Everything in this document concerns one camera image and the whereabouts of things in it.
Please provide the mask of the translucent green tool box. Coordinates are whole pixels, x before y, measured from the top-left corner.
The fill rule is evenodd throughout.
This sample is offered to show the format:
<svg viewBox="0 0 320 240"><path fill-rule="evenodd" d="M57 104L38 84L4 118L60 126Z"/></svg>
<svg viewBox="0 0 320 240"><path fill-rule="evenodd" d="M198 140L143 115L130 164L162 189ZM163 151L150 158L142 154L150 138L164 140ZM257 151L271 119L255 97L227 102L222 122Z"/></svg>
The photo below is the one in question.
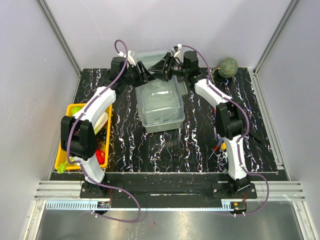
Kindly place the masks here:
<svg viewBox="0 0 320 240"><path fill-rule="evenodd" d="M176 76L165 80L160 73L149 73L155 79L135 88L142 126L149 134L179 129L185 120L182 96L188 93L186 84Z"/></svg>

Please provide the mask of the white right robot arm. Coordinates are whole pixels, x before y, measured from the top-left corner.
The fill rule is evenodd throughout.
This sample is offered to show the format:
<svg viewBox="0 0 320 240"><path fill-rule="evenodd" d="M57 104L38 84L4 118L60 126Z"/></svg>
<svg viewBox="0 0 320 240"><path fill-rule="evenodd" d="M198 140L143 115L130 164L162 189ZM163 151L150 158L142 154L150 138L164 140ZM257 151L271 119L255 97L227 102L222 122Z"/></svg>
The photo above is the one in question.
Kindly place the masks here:
<svg viewBox="0 0 320 240"><path fill-rule="evenodd" d="M245 165L243 138L248 118L241 107L241 100L232 98L206 79L200 70L196 51L186 51L183 62L178 62L170 52L148 68L149 72L168 80L176 76L182 78L190 88L204 98L215 109L215 129L226 145L229 180L222 189L233 198L239 198L250 186L250 178Z"/></svg>

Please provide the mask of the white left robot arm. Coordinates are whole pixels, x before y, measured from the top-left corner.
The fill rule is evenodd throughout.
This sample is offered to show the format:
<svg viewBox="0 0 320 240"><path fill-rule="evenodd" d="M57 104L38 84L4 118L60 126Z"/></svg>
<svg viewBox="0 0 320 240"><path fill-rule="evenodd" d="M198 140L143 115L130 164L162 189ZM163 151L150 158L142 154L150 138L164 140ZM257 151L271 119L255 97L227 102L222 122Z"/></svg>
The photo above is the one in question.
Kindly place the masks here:
<svg viewBox="0 0 320 240"><path fill-rule="evenodd" d="M91 192L98 198L107 195L109 186L97 156L97 139L94 128L105 110L112 105L127 86L140 87L155 77L141 61L116 56L106 76L99 82L92 98L72 116L64 116L60 124L60 145L70 164L78 164Z"/></svg>

